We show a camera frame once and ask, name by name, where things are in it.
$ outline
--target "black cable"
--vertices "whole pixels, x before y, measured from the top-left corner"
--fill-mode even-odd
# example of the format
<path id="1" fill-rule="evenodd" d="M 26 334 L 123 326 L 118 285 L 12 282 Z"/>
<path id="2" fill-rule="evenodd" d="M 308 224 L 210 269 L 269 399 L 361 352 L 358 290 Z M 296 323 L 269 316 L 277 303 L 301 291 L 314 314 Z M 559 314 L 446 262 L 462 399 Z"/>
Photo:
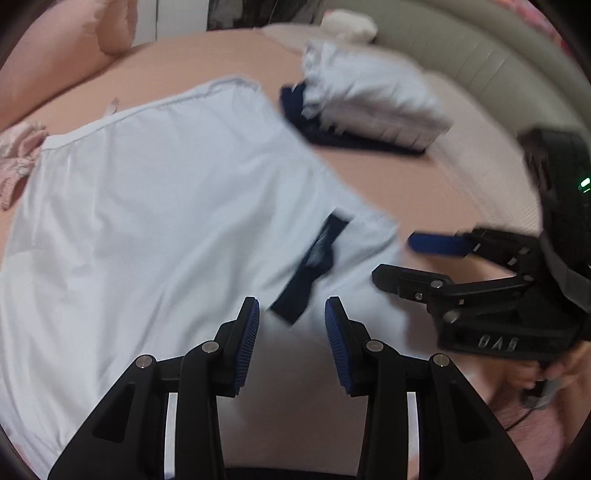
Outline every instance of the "black cable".
<path id="1" fill-rule="evenodd" d="M 517 425 L 519 425 L 522 421 L 524 421 L 527 417 L 530 416 L 530 413 L 532 413 L 535 410 L 535 408 L 531 408 L 528 413 L 526 413 L 525 415 L 523 415 L 519 420 L 517 420 L 513 425 L 509 425 L 505 431 L 508 432 L 512 429 L 514 429 L 515 427 L 517 427 Z"/>

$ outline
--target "clothing pile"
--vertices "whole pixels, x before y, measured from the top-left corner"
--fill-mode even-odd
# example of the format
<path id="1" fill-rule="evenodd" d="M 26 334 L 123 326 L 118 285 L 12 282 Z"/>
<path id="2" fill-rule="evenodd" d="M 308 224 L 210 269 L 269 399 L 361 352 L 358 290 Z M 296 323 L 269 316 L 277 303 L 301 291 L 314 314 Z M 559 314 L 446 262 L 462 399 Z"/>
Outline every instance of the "clothing pile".
<path id="1" fill-rule="evenodd" d="M 304 82 L 281 89 L 285 117 L 311 142 L 421 154 L 452 126 L 412 64 L 311 41 Z"/>

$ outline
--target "white wall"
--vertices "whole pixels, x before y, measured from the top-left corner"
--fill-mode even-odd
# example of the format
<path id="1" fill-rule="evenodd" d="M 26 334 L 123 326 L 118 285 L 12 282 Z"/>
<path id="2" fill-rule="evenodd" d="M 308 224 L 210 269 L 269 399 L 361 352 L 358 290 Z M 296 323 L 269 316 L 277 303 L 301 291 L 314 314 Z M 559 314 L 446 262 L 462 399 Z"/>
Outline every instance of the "white wall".
<path id="1" fill-rule="evenodd" d="M 156 3 L 157 0 L 138 1 L 138 25 L 134 45 L 156 40 Z"/>
<path id="2" fill-rule="evenodd" d="M 159 0 L 157 38 L 207 30 L 209 0 Z"/>
<path id="3" fill-rule="evenodd" d="M 134 45 L 207 30 L 209 0 L 139 0 Z"/>

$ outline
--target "beige headboard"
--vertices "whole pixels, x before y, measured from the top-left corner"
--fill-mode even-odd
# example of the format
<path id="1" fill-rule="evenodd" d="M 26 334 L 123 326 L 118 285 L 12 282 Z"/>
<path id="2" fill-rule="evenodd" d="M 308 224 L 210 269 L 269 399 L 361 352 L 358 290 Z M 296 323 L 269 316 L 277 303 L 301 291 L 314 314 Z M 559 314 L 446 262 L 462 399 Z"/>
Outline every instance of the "beige headboard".
<path id="1" fill-rule="evenodd" d="M 511 134 L 572 128 L 591 145 L 591 85 L 557 45 L 489 0 L 324 0 L 371 15 L 376 43 L 468 90 Z"/>

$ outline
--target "pink pillow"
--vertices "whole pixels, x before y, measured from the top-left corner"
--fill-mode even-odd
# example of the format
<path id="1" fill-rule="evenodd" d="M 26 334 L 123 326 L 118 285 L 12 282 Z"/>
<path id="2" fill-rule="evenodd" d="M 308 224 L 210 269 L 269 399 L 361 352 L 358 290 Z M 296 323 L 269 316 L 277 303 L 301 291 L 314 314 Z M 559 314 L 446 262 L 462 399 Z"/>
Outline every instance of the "pink pillow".
<path id="1" fill-rule="evenodd" d="M 0 131 L 130 48 L 138 0 L 64 0 L 40 16 L 0 70 Z"/>

